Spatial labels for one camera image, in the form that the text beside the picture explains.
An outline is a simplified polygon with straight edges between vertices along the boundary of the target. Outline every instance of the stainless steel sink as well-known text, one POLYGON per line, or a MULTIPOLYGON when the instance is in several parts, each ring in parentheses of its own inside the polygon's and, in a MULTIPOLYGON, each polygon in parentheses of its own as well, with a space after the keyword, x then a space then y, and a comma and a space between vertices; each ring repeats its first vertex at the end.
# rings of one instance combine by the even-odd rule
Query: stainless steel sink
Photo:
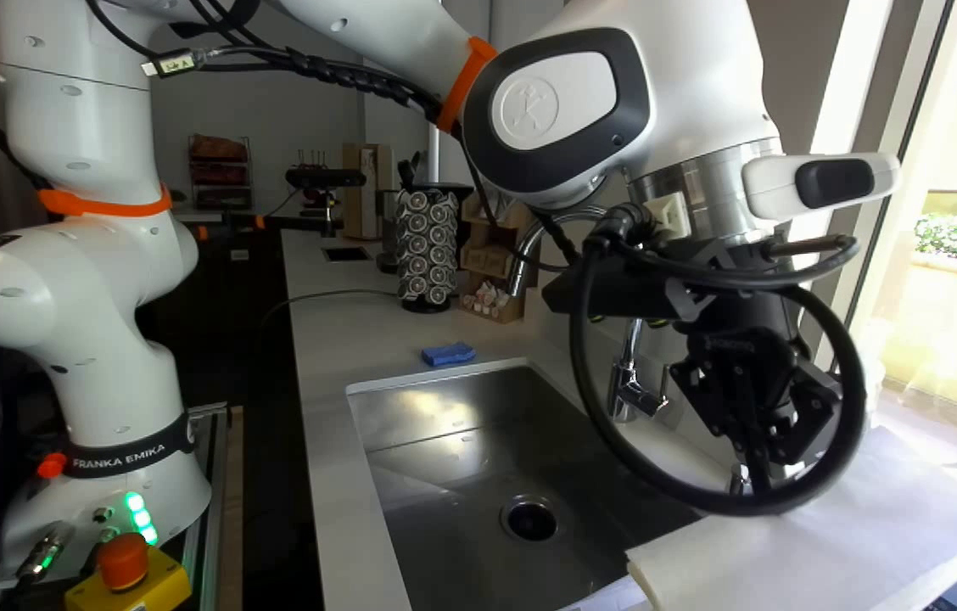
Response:
POLYGON ((639 482, 532 366, 350 396, 418 611, 554 611, 694 518, 639 482))

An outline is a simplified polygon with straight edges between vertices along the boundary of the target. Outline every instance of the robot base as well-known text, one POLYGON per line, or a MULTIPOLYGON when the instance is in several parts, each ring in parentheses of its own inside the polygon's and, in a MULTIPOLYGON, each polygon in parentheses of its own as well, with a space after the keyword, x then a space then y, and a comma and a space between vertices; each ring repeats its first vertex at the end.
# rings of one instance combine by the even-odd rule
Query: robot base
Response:
POLYGON ((150 543, 181 536, 209 504, 209 482, 192 452, 172 452, 107 478, 31 482, 0 528, 0 592, 62 576, 53 568, 83 568, 113 533, 142 533, 150 543))

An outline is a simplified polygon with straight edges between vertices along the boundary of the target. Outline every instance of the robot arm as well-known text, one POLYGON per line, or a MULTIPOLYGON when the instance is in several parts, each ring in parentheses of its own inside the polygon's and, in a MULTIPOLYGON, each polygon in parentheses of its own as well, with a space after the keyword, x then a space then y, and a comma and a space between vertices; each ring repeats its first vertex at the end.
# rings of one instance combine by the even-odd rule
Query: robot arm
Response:
POLYGON ((449 56, 458 78, 437 125, 460 138, 489 189, 536 215, 595 209, 590 194, 610 172, 629 177, 632 205, 600 207, 580 263, 543 289, 554 312, 571 312, 580 400, 624 466, 699 510, 733 515, 789 510, 846 467, 864 408, 857 352, 841 320, 797 284, 846 263, 854 242, 785 245, 778 228, 807 209, 879 201, 900 169, 876 152, 785 156, 761 99, 763 60, 744 0, 566 4, 520 46, 467 56, 435 0, 394 4, 406 8, 402 22, 422 22, 418 39, 394 27, 338 31, 362 14, 345 0, 285 8, 397 74, 437 74, 423 81, 437 99, 449 56), (820 261, 789 271, 797 250, 820 261), (789 307, 825 332, 834 352, 829 373, 811 362, 789 307), (586 362, 590 314, 632 320, 610 405, 598 396, 586 362), (738 457, 730 489, 667 475, 613 427, 610 418, 653 409, 634 388, 641 320, 685 336, 685 360, 667 378, 702 425, 730 436, 738 457))
MULTIPOLYGON (((598 215, 580 263, 543 296, 554 312, 571 312, 573 373, 590 420, 641 478, 716 512, 778 512, 830 482, 860 425, 857 355, 841 323, 797 280, 838 268, 850 248, 829 242, 838 253, 786 271, 785 259, 797 245, 772 245, 772 228, 802 209, 883 197, 894 162, 779 152, 744 0, 571 4, 508 51, 467 36, 437 0, 278 4, 377 60, 388 83, 358 72, 336 78, 336 63, 287 46, 252 44, 235 55, 402 90, 458 134, 492 194, 540 217, 598 215), (595 205, 610 172, 629 177, 629 205, 595 205), (807 362, 786 320, 789 302, 820 323, 841 373, 807 362), (664 320, 685 336, 687 355, 672 366, 672 379, 733 441, 751 496, 685 485, 618 434, 586 373, 586 314, 624 314, 632 329, 641 329, 639 320, 664 320), (807 455, 807 475, 769 475, 807 455)), ((47 366, 79 466, 11 512, 6 564, 23 560, 52 522, 92 527, 92 512, 126 491, 156 512, 159 539, 176 536, 209 496, 181 443, 176 366, 132 323, 135 304, 198 263, 189 234, 170 217, 150 129, 150 72, 198 69, 198 55, 153 55, 150 33, 159 22, 209 27, 227 10, 247 18, 253 8, 0 0, 6 134, 31 169, 57 182, 39 201, 68 217, 0 242, 0 345, 47 366)), ((632 384, 613 384, 613 396, 648 409, 632 384)))

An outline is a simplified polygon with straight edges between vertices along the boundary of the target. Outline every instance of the blue object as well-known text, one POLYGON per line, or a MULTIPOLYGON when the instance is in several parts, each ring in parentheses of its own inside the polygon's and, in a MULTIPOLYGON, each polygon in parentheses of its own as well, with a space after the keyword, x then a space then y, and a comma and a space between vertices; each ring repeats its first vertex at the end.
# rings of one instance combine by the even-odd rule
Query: blue object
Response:
POLYGON ((427 349, 422 349, 422 360, 427 366, 476 362, 476 349, 467 341, 427 345, 427 349))

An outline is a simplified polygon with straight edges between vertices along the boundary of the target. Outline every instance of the drain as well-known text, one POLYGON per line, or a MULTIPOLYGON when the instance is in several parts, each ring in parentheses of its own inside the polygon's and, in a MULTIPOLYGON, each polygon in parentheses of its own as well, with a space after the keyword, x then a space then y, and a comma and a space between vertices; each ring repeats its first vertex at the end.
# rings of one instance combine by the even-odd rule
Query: drain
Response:
POLYGON ((512 536, 530 539, 530 543, 543 543, 555 533, 555 515, 554 515, 548 503, 532 500, 532 496, 515 496, 501 510, 501 522, 512 536))

